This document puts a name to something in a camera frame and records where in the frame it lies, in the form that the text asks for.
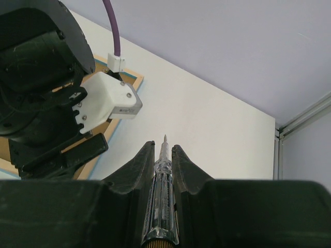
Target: wooden frame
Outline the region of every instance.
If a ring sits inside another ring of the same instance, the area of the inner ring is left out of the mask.
[[[98,56],[94,55],[94,58],[96,60],[96,72],[103,71],[107,68],[107,60]],[[133,85],[135,90],[138,90],[139,86],[141,85],[144,77],[142,75],[139,75],[129,69],[125,69],[123,73],[121,73],[122,79],[126,83],[130,83]],[[106,140],[110,140],[111,136],[113,135],[116,127],[119,124],[119,119],[113,119],[110,123],[106,122],[99,127],[95,128],[93,130],[93,134],[97,134],[102,132],[106,138]],[[70,146],[66,150],[78,145],[79,143],[83,142],[84,140],[81,140],[74,145]],[[15,174],[18,175],[17,169],[10,163],[10,155],[9,155],[9,147],[8,147],[8,141],[5,141],[2,139],[2,144],[0,144],[0,171],[3,171],[5,173],[9,174]],[[88,162],[85,166],[82,166],[75,174],[74,179],[88,179],[92,170],[94,169],[96,163],[98,162],[100,156],[94,158],[90,162]]]

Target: purple cable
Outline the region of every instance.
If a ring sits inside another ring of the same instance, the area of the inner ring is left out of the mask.
[[[113,39],[114,39],[114,55],[120,56],[121,55],[121,42],[119,41],[119,31],[117,26],[117,21],[114,13],[114,9],[112,4],[110,3],[110,0],[102,0],[104,7],[106,8],[110,25],[112,27],[113,32]]]

